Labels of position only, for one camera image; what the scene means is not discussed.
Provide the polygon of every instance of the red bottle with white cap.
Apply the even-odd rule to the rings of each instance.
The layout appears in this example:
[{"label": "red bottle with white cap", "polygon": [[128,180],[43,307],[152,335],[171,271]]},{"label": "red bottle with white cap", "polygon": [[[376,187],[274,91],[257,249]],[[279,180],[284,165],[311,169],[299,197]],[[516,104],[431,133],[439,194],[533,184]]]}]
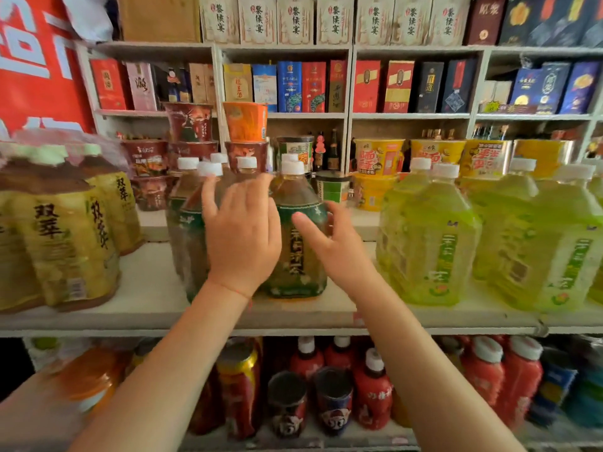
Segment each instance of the red bottle with white cap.
[{"label": "red bottle with white cap", "polygon": [[514,430],[524,423],[530,402],[542,379],[542,345],[528,336],[513,336],[509,340],[511,352],[505,356],[505,383],[494,411]]},{"label": "red bottle with white cap", "polygon": [[505,380],[501,360],[502,346],[487,336],[474,337],[473,352],[461,359],[465,378],[492,407]]},{"label": "red bottle with white cap", "polygon": [[377,349],[367,350],[365,364],[354,370],[356,419],[364,428],[380,430],[389,422],[393,385]]},{"label": "red bottle with white cap", "polygon": [[324,351],[324,361],[327,366],[351,369],[353,353],[350,347],[350,337],[335,336],[331,345]]},{"label": "red bottle with white cap", "polygon": [[316,349],[313,336],[297,338],[297,352],[291,357],[291,371],[309,381],[324,366],[323,353]]}]

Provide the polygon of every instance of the liquor box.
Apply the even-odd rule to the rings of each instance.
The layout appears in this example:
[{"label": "liquor box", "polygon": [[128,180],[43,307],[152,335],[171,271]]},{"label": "liquor box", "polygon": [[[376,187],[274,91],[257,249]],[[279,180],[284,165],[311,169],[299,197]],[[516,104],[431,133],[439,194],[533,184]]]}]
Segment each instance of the liquor box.
[{"label": "liquor box", "polygon": [[318,0],[316,44],[351,44],[353,16],[354,0]]},{"label": "liquor box", "polygon": [[506,0],[473,0],[465,34],[466,45],[493,46],[501,30]]},{"label": "liquor box", "polygon": [[189,63],[193,103],[216,106],[214,67],[204,63]]},{"label": "liquor box", "polygon": [[470,4],[471,0],[433,0],[426,44],[462,45]]},{"label": "liquor box", "polygon": [[496,89],[496,81],[484,81],[482,88],[479,90],[479,104],[490,103],[494,101],[494,90]]},{"label": "liquor box", "polygon": [[253,101],[252,66],[247,63],[224,65],[226,101]]},{"label": "liquor box", "polygon": [[469,112],[469,96],[478,61],[474,58],[451,60],[446,71],[446,84],[442,95],[442,113]]},{"label": "liquor box", "polygon": [[595,0],[543,0],[530,25],[528,46],[576,46]]},{"label": "liquor box", "polygon": [[414,61],[391,60],[385,74],[384,113],[407,113]]},{"label": "liquor box", "polygon": [[280,45],[314,44],[314,0],[277,0]]},{"label": "liquor box", "polygon": [[90,60],[90,66],[101,109],[132,109],[132,95],[125,66],[114,58],[93,59]]},{"label": "liquor box", "polygon": [[532,70],[520,68],[517,70],[513,94],[509,100],[512,105],[537,105],[540,102],[540,90],[537,87],[542,69]]},{"label": "liquor box", "polygon": [[276,65],[252,65],[253,101],[268,106],[269,113],[279,112]]},{"label": "liquor box", "polygon": [[242,45],[277,43],[276,0],[239,0]]},{"label": "liquor box", "polygon": [[559,114],[585,114],[595,92],[600,62],[577,62],[573,64],[568,80],[562,108]]},{"label": "liquor box", "polygon": [[157,95],[153,80],[153,66],[150,63],[126,63],[132,102],[136,111],[157,111]]},{"label": "liquor box", "polygon": [[358,60],[354,75],[355,113],[376,113],[379,96],[381,61]]},{"label": "liquor box", "polygon": [[389,44],[394,20],[395,0],[358,0],[356,7],[356,44]]},{"label": "liquor box", "polygon": [[568,82],[572,65],[568,62],[545,62],[537,83],[540,99],[536,114],[556,114]]},{"label": "liquor box", "polygon": [[301,63],[282,61],[276,65],[279,113],[302,112]]},{"label": "liquor box", "polygon": [[331,60],[329,64],[329,113],[345,113],[347,60]]},{"label": "liquor box", "polygon": [[444,73],[443,62],[423,62],[416,75],[418,93],[416,96],[416,113],[434,113],[438,108],[438,97]]},{"label": "liquor box", "polygon": [[199,0],[203,41],[239,44],[239,4],[237,0]]},{"label": "liquor box", "polygon": [[589,10],[584,35],[580,40],[581,46],[603,47],[603,0],[595,0],[595,6]]},{"label": "liquor box", "polygon": [[429,33],[433,0],[396,0],[391,45],[420,46]]},{"label": "liquor box", "polygon": [[513,81],[496,81],[496,87],[494,88],[494,99],[492,101],[498,101],[502,105],[509,103],[509,95],[513,87]]},{"label": "liquor box", "polygon": [[200,43],[199,0],[117,0],[124,41]]},{"label": "liquor box", "polygon": [[538,18],[543,2],[544,0],[508,0],[498,44],[525,45],[530,34],[530,25]]},{"label": "liquor box", "polygon": [[325,92],[327,89],[327,63],[304,62],[301,65],[301,112],[324,113]]}]

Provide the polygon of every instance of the tea bottle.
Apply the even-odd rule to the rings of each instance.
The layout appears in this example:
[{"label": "tea bottle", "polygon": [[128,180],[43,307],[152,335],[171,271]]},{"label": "tea bottle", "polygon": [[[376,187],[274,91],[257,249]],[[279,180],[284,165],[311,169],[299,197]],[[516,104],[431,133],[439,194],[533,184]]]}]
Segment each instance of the tea bottle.
[{"label": "tea bottle", "polygon": [[182,273],[184,277],[186,297],[192,302],[200,288],[207,280],[209,261],[207,259],[207,244],[205,240],[205,223],[203,222],[203,205],[201,203],[201,190],[205,178],[215,175],[216,184],[215,201],[219,206],[222,196],[227,189],[222,176],[222,165],[202,161],[197,166],[201,181],[191,196],[189,196],[180,209],[180,228],[183,234]]},{"label": "tea bottle", "polygon": [[196,157],[180,157],[178,159],[180,178],[170,192],[165,210],[174,268],[181,280],[184,280],[184,273],[182,271],[184,235],[180,228],[180,209],[201,183],[199,171],[197,170],[198,165],[199,159]]},{"label": "tea bottle", "polygon": [[226,184],[226,187],[236,182],[236,174],[230,169],[230,162],[228,155],[221,152],[214,152],[209,156],[212,163],[219,163],[222,165],[222,182]]},{"label": "tea bottle", "polygon": [[119,256],[102,196],[55,149],[34,149],[30,161],[37,178],[13,208],[46,303],[60,310],[105,303],[117,289]]},{"label": "tea bottle", "polygon": [[324,266],[293,226],[291,216],[304,213],[323,233],[327,233],[327,211],[306,180],[301,161],[283,161],[280,181],[271,185],[280,215],[282,250],[274,271],[263,288],[275,298],[311,298],[327,286]]},{"label": "tea bottle", "polygon": [[0,313],[17,312],[44,304],[31,257],[17,226],[13,201],[29,172],[29,146],[0,143],[8,159],[0,170]]},{"label": "tea bottle", "polygon": [[79,169],[88,183],[99,188],[107,207],[109,225],[120,256],[131,254],[145,242],[136,212],[136,200],[128,176],[102,156],[98,144],[84,145],[84,160]]},{"label": "tea bottle", "polygon": [[236,167],[239,170],[236,175],[237,182],[253,179],[258,175],[258,159],[255,157],[237,157]]}]

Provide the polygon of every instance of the bottle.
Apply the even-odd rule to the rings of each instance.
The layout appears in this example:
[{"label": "bottle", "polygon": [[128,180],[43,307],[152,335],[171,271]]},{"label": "bottle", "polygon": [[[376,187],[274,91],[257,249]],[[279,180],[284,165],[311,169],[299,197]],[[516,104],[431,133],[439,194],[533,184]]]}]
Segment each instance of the bottle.
[{"label": "bottle", "polygon": [[230,169],[230,162],[226,153],[212,152],[209,159],[212,163],[219,163],[222,165],[221,181],[226,187],[229,187],[236,182],[236,174]]},{"label": "bottle", "polygon": [[458,172],[458,165],[433,165],[432,181],[406,202],[397,264],[407,303],[451,306],[467,284],[482,224],[455,187]]},{"label": "bottle", "polygon": [[326,153],[324,148],[324,134],[320,132],[316,137],[316,146],[314,147],[314,171],[322,171],[324,169],[324,154]]},{"label": "bottle", "polygon": [[542,379],[539,362],[542,346],[528,336],[511,336],[511,351],[506,353],[505,381],[494,411],[510,430],[524,423],[530,402]]},{"label": "bottle", "polygon": [[594,166],[563,165],[528,208],[505,220],[488,280],[517,309],[582,306],[603,258],[603,208],[587,190]]},{"label": "bottle", "polygon": [[323,353],[316,349],[313,336],[297,338],[297,352],[293,354],[290,370],[299,374],[306,381],[311,381],[314,373],[324,366]]},{"label": "bottle", "polygon": [[184,238],[181,262],[182,273],[186,297],[191,303],[207,280],[207,274],[209,273],[205,224],[202,214],[203,205],[201,203],[203,182],[210,175],[215,175],[218,178],[215,194],[215,201],[218,206],[220,206],[224,192],[227,189],[227,185],[222,180],[222,165],[220,163],[202,161],[197,165],[197,170],[201,177],[201,183],[180,208],[180,227]]},{"label": "bottle", "polygon": [[474,337],[473,352],[461,358],[465,378],[492,407],[496,405],[505,380],[501,360],[502,346],[487,336]]},{"label": "bottle", "polygon": [[33,180],[27,155],[31,147],[0,143],[7,159],[0,169],[0,313],[13,313],[44,304],[34,265],[18,229],[19,214],[13,210],[18,194]]},{"label": "bottle", "polygon": [[30,161],[37,177],[13,209],[46,304],[69,311],[105,303],[117,289],[119,256],[102,197],[55,149],[34,149]]},{"label": "bottle", "polygon": [[400,230],[406,200],[429,183],[431,159],[416,157],[411,160],[411,173],[385,192],[379,216],[376,257],[383,273],[390,273],[392,256],[397,255],[396,245],[400,242]]},{"label": "bottle", "polygon": [[136,212],[136,200],[128,176],[102,157],[98,144],[84,145],[84,160],[78,168],[88,183],[98,187],[107,207],[107,219],[120,256],[131,254],[145,242]]},{"label": "bottle", "polygon": [[380,430],[391,416],[393,385],[385,374],[385,365],[377,349],[367,350],[365,364],[354,372],[356,420],[369,430]]},{"label": "bottle", "polygon": [[331,144],[329,144],[329,158],[327,167],[330,170],[339,171],[340,169],[336,128],[334,128],[331,132]]},{"label": "bottle", "polygon": [[[599,205],[603,207],[603,160],[583,159],[582,163],[595,167],[595,175],[589,182],[589,191],[597,198]],[[598,303],[603,303],[603,263],[601,263],[595,275],[595,280],[589,290],[589,297]]]},{"label": "bottle", "polygon": [[354,358],[350,343],[351,339],[349,336],[335,336],[333,342],[324,352],[327,366],[351,369]]},{"label": "bottle", "polygon": [[236,175],[237,182],[253,179],[258,175],[258,159],[255,157],[237,157],[236,167],[239,170]]},{"label": "bottle", "polygon": [[196,157],[180,157],[178,159],[180,179],[170,192],[165,210],[172,259],[174,260],[174,268],[180,280],[184,280],[182,263],[185,259],[184,231],[180,227],[180,209],[201,184],[201,178],[197,169],[198,165],[199,159]]},{"label": "bottle", "polygon": [[528,202],[538,194],[538,187],[531,176],[535,168],[534,159],[512,159],[509,174],[497,181],[496,187],[469,194],[469,200],[483,224],[473,262],[475,279],[486,280],[497,263],[505,218],[509,214],[521,214]]},{"label": "bottle", "polygon": [[283,246],[279,262],[263,289],[275,298],[311,298],[323,292],[327,274],[316,253],[293,226],[291,216],[302,212],[327,234],[327,212],[306,180],[301,161],[283,161],[281,173],[270,190],[279,211]]}]

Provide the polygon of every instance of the yellow-green drink bottle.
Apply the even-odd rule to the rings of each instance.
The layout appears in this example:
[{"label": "yellow-green drink bottle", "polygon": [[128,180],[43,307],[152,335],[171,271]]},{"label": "yellow-green drink bottle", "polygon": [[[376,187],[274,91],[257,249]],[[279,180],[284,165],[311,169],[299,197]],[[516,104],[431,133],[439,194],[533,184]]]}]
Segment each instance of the yellow-green drink bottle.
[{"label": "yellow-green drink bottle", "polygon": [[[599,205],[603,207],[603,160],[584,159],[582,163],[595,167],[595,175],[592,181],[589,182],[588,189],[597,198]],[[599,271],[595,275],[595,280],[589,290],[589,296],[598,303],[603,303],[603,266],[599,266]]]},{"label": "yellow-green drink bottle", "polygon": [[482,237],[473,261],[473,278],[484,281],[497,263],[505,218],[521,214],[530,199],[538,194],[531,176],[536,168],[535,159],[512,159],[509,173],[491,189],[469,194],[469,201],[482,219]]},{"label": "yellow-green drink bottle", "polygon": [[466,287],[482,224],[455,186],[458,172],[458,165],[433,165],[431,183],[406,203],[398,263],[407,303],[452,306]]},{"label": "yellow-green drink bottle", "polygon": [[526,212],[505,221],[489,281],[507,303],[539,312],[582,306],[603,257],[603,208],[586,188],[595,167],[561,166]]},{"label": "yellow-green drink bottle", "polygon": [[383,197],[377,233],[376,257],[379,268],[384,273],[390,270],[391,250],[400,239],[404,204],[409,197],[427,186],[430,171],[431,159],[424,157],[412,159],[411,173],[403,180],[396,182],[394,188],[388,190]]}]

